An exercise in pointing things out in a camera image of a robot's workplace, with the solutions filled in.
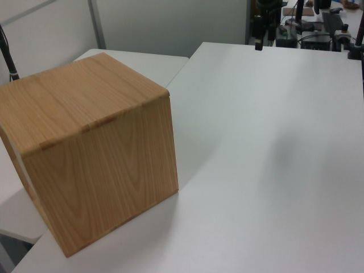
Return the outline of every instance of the wooden box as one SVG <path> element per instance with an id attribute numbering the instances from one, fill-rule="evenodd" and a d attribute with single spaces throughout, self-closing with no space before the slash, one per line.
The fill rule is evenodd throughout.
<path id="1" fill-rule="evenodd" d="M 0 86 L 0 136 L 66 257 L 178 191 L 168 90 L 105 53 Z"/>

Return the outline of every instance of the white tabletop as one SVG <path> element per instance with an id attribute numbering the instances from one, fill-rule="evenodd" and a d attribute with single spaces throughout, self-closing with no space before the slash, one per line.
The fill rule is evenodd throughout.
<path id="1" fill-rule="evenodd" d="M 186 57 L 101 49 L 91 49 L 78 59 L 101 52 L 106 52 L 163 87 L 188 61 Z M 47 226 L 23 188 L 2 141 L 0 174 L 0 234 L 35 243 L 46 232 Z"/>
<path id="2" fill-rule="evenodd" d="M 70 258 L 46 232 L 14 272 L 363 272 L 360 62 L 204 43 L 167 88 L 179 193 Z"/>

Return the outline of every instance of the equipment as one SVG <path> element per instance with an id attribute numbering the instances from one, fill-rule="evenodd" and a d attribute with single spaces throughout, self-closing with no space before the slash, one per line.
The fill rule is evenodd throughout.
<path id="1" fill-rule="evenodd" d="M 279 26 L 276 29 L 275 36 L 276 47 L 297 47 L 297 33 L 296 28 L 291 26 Z"/>
<path id="2" fill-rule="evenodd" d="M 9 44 L 7 42 L 4 30 L 2 29 L 1 25 L 0 25 L 0 49 L 2 52 L 2 56 L 5 59 L 7 68 L 9 69 L 9 74 L 11 78 L 13 79 L 13 81 L 18 80 L 19 79 L 18 71 L 16 71 L 13 58 L 10 55 Z"/>
<path id="3" fill-rule="evenodd" d="M 322 18 L 324 20 L 324 26 L 331 37 L 334 37 L 335 31 L 341 30 L 344 24 L 341 20 L 340 15 L 331 13 L 322 13 Z"/>
<path id="4" fill-rule="evenodd" d="M 257 0 L 257 8 L 260 10 L 260 16 L 255 16 L 253 21 L 253 37 L 255 37 L 255 50 L 263 49 L 263 40 L 266 30 L 269 29 L 269 41 L 275 39 L 275 29 L 280 25 L 281 8 L 286 6 L 287 2 L 282 0 Z"/>
<path id="5" fill-rule="evenodd" d="M 331 38 L 327 32 L 302 32 L 302 49 L 330 51 Z"/>
<path id="6" fill-rule="evenodd" d="M 364 36 L 364 13 L 360 21 L 358 35 L 354 45 L 350 45 L 350 51 L 348 53 L 348 59 L 350 60 L 363 60 L 362 43 Z"/>
<path id="7" fill-rule="evenodd" d="M 297 11 L 295 19 L 286 20 L 285 25 L 291 26 L 294 25 L 296 27 L 296 31 L 301 33 L 303 31 L 314 31 L 315 26 L 311 22 L 307 22 L 302 20 L 304 0 L 297 0 Z"/>

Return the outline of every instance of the box side face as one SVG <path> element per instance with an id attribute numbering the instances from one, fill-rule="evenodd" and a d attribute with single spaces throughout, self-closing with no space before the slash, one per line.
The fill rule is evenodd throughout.
<path id="1" fill-rule="evenodd" d="M 169 97 L 24 160 L 68 257 L 178 191 Z"/>
<path id="2" fill-rule="evenodd" d="M 0 123 L 22 157 L 168 91 L 105 53 L 0 86 Z"/>

